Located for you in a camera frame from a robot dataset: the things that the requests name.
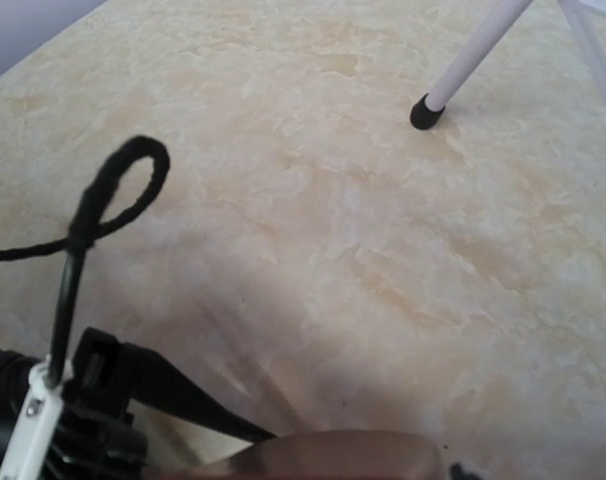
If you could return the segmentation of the white perforated music stand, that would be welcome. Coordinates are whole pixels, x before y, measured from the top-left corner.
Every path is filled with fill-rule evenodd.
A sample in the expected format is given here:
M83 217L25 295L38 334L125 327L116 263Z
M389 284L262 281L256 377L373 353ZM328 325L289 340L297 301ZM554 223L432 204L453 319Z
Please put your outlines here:
M432 89L412 107L409 121L415 129L425 131L437 125L448 102L531 4L530 0L496 3ZM558 5L606 107L606 54L588 18L594 14L606 19L606 1L560 1Z

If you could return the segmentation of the brown wooden metronome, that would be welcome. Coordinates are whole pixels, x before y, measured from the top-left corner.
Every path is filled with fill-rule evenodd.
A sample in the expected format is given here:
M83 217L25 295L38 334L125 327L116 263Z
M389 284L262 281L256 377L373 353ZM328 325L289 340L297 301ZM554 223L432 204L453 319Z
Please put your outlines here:
M391 431L341 430L289 435L182 470L150 470L145 479L443 479L431 440Z

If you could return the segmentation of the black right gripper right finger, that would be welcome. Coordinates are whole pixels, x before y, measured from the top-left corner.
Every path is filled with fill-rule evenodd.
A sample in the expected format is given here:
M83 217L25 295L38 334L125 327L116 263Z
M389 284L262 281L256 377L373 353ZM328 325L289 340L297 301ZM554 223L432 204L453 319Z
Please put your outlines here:
M460 463L454 463L449 467L449 478L451 480L483 480L478 474L465 469Z

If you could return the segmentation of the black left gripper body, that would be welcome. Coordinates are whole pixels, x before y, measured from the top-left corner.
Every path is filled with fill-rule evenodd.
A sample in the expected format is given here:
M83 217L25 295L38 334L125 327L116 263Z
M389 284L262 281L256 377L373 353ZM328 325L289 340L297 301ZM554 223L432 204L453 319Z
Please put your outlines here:
M112 335L86 329L72 359L74 377L64 386L64 408L49 444L41 479L139 479L148 441L127 412L131 383L123 345ZM0 349L0 467L28 391L37 359Z

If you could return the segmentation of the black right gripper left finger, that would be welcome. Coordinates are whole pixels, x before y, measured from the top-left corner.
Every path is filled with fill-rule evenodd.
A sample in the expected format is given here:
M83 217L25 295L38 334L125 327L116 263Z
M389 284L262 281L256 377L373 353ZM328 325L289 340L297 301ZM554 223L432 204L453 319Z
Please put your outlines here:
M131 398L171 417L250 443L276 435L228 410L151 349L127 344L135 363Z

